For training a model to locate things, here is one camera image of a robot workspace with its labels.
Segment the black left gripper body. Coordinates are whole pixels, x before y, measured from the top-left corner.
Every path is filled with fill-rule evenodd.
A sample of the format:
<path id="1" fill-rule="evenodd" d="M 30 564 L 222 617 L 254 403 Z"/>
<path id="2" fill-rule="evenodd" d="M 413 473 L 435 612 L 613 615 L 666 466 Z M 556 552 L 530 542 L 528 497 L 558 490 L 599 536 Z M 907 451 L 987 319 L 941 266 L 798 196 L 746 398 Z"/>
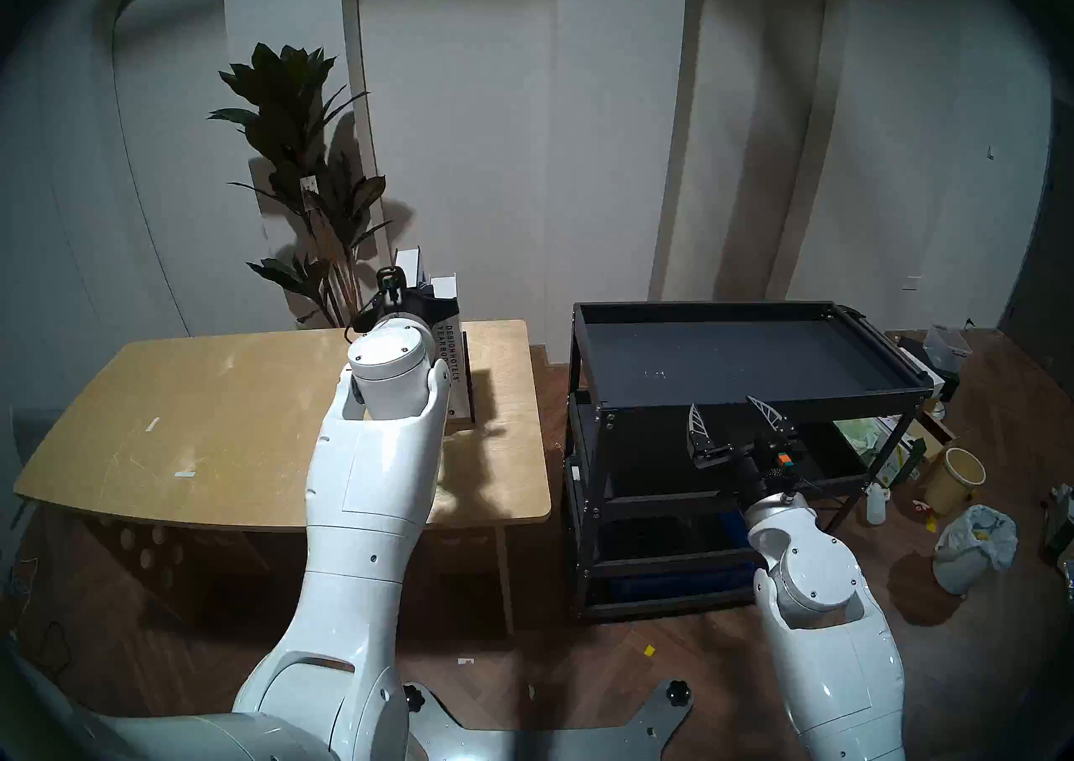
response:
<path id="1" fill-rule="evenodd" d="M 401 313 L 413 316 L 424 324 L 439 324 L 460 314 L 455 296 L 439 296 L 432 282 L 401 289 Z"/>

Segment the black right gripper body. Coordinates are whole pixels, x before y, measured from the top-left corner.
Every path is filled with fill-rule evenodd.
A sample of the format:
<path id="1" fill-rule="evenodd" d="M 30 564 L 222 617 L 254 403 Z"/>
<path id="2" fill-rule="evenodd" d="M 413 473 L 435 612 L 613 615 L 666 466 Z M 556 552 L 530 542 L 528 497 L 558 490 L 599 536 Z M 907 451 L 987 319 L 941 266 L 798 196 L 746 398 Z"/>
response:
<path id="1" fill-rule="evenodd" d="M 705 435 L 688 436 L 688 456 L 694 467 L 717 479 L 717 491 L 736 504 L 756 504 L 778 496 L 784 503 L 811 483 L 794 452 L 804 449 L 796 437 L 761 437 L 748 447 L 717 444 Z"/>

